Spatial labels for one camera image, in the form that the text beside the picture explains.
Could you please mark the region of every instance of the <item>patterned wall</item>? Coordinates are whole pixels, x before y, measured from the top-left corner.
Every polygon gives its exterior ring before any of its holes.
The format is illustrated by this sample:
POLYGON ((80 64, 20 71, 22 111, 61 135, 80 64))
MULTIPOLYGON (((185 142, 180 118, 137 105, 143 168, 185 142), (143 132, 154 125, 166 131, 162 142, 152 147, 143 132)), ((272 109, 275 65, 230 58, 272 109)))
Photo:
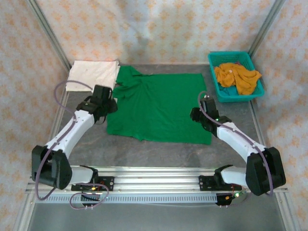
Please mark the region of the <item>patterned wall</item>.
POLYGON ((282 155, 303 230, 308 229, 308 5, 288 0, 259 47, 254 63, 266 95, 257 100, 267 141, 282 155))
POLYGON ((70 62, 206 63, 248 50, 274 0, 37 0, 70 62))
POLYGON ((31 170, 47 141, 55 84, 67 76, 25 0, 0 1, 0 230, 10 231, 31 170))

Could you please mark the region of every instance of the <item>white towel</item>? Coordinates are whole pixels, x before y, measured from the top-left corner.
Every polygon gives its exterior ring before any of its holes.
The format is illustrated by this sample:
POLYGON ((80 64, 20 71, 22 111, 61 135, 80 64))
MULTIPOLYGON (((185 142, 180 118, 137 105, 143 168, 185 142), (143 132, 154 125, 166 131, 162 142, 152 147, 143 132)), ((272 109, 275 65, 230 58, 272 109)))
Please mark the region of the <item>white towel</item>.
MULTIPOLYGON (((93 62, 93 61, 75 61, 69 72, 68 80, 77 80, 90 87, 102 85, 115 87, 116 77, 120 66, 118 61, 114 62, 93 62)), ((90 91, 87 87, 77 83, 67 83, 66 91, 90 91)))

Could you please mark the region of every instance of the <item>plastic basket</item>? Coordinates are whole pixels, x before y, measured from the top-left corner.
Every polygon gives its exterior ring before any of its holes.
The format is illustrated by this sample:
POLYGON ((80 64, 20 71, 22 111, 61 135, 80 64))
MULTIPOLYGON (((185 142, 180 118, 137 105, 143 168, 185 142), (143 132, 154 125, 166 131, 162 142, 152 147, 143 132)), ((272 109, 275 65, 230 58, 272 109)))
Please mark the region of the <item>plastic basket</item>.
POLYGON ((212 73, 212 78, 215 85, 216 94, 218 101, 222 103, 226 102, 245 102, 250 101, 256 97, 264 95, 264 89, 260 80, 257 81, 257 86, 255 91, 251 95, 222 95, 219 90, 219 84, 217 83, 214 68, 224 63, 236 63, 240 62, 247 70, 254 70, 255 67, 248 55, 244 51, 222 51, 222 52, 212 52, 208 55, 208 60, 210 62, 210 69, 212 73))

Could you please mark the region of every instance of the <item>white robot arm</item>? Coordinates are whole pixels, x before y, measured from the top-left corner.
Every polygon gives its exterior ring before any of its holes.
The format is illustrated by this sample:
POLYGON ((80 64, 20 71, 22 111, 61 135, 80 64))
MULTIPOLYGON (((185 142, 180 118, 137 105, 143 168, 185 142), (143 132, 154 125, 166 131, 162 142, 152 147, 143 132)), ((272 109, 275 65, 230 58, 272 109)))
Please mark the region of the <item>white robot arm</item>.
POLYGON ((206 188, 209 188, 208 191, 213 188, 222 190, 230 188, 225 187, 227 184, 235 184, 249 188, 259 196, 285 184, 282 161, 276 148, 266 148, 257 143, 241 132, 229 118, 219 116, 212 97, 206 96, 199 103, 200 108, 192 109, 191 119, 230 145, 246 162, 246 168, 227 165, 216 169, 212 178, 199 177, 203 185, 200 188, 205 191, 206 188))
POLYGON ((45 146, 32 150, 32 180, 39 172, 39 183, 64 189, 69 184, 100 183, 98 171, 87 166, 71 167, 68 158, 83 134, 101 117, 117 110, 110 88, 95 85, 93 95, 78 105, 75 115, 45 146))

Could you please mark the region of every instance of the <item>yellow towel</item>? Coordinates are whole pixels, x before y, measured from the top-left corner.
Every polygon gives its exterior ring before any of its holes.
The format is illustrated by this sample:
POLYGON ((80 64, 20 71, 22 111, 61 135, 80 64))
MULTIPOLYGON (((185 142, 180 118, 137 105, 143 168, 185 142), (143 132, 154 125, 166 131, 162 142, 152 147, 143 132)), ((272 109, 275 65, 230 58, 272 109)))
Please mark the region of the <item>yellow towel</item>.
POLYGON ((248 71, 244 66, 233 63, 215 67, 215 75, 217 82, 224 88, 236 85, 239 95, 251 95, 262 76, 258 71, 248 71))

